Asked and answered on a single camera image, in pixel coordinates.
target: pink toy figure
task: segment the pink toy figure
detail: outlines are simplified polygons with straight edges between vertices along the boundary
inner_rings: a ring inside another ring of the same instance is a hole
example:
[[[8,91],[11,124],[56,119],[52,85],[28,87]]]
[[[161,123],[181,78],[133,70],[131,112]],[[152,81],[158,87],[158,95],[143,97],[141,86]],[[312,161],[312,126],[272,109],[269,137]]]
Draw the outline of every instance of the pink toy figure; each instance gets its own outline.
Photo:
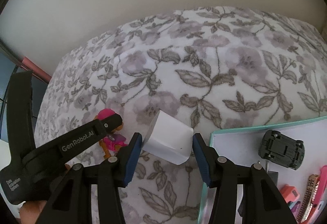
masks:
[[[117,152],[121,147],[127,146],[125,144],[126,138],[121,134],[109,134],[103,139],[109,150]]]
[[[96,115],[94,117],[94,119],[103,120],[113,114],[115,114],[115,111],[113,111],[112,109],[103,109],[98,113],[98,115]],[[124,126],[124,123],[122,123],[119,127],[117,127],[112,132],[114,133],[116,131],[122,130],[123,126]],[[111,157],[109,150],[117,152],[118,150],[120,150],[121,147],[127,146],[124,143],[126,141],[126,138],[123,137],[122,135],[120,135],[120,138],[118,138],[116,141],[112,135],[111,135],[111,138],[112,138],[112,140],[110,140],[109,138],[107,139],[107,137],[105,137],[104,139],[101,139],[99,141],[99,145],[102,147],[102,149],[105,153],[105,155],[103,156],[104,159],[108,159],[109,157]]]

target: white cube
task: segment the white cube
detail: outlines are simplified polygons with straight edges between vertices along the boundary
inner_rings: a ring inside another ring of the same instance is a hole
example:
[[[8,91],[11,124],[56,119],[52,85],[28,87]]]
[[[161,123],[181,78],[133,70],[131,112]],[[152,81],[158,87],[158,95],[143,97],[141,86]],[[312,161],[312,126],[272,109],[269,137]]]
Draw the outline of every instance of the white cube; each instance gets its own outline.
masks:
[[[191,155],[192,136],[193,128],[160,110],[150,123],[142,149],[180,165]]]

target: blanket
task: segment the blanket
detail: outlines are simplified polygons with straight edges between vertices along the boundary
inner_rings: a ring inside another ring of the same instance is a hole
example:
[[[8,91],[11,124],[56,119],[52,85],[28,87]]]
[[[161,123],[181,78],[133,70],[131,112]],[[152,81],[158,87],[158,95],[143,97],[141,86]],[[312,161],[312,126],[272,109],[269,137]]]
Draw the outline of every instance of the blanket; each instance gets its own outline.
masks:
[[[326,62],[327,45],[316,28],[274,13],[201,7],[141,18],[62,58],[40,108],[36,145],[103,108],[122,116],[119,133],[128,139],[145,135],[163,110],[207,143],[217,129],[326,115]],[[99,164],[103,155],[95,144],[70,164]],[[173,165],[142,152],[132,182],[120,190],[126,223],[195,223],[201,189],[193,155]],[[96,197],[93,188],[99,223]]]

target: metal screw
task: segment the metal screw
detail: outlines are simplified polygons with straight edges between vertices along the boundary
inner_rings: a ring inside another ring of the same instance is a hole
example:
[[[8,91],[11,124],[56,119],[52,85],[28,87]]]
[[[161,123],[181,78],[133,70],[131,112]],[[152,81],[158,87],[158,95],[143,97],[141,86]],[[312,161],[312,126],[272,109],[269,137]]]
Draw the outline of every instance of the metal screw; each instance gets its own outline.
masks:
[[[227,161],[227,159],[225,157],[219,157],[217,160],[220,163],[225,163]]]
[[[261,169],[262,169],[262,166],[261,166],[261,164],[259,164],[259,163],[255,163],[255,164],[253,164],[253,167],[254,167],[256,170],[261,170]]]
[[[265,168],[265,171],[266,171],[266,173],[268,173],[268,171],[269,171],[269,161],[268,160],[266,160],[266,168]]]
[[[118,160],[118,158],[116,156],[111,156],[110,158],[108,158],[108,161],[110,163],[115,163]]]
[[[82,167],[81,163],[76,163],[73,165],[72,169],[73,170],[79,170]]]

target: human hand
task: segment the human hand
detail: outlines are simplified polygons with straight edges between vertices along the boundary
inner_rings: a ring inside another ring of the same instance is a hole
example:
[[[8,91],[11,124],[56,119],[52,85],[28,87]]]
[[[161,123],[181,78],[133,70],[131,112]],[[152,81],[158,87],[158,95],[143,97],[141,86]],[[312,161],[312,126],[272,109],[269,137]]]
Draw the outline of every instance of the human hand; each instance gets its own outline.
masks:
[[[25,202],[19,210],[21,224],[35,224],[45,204],[46,201]]]

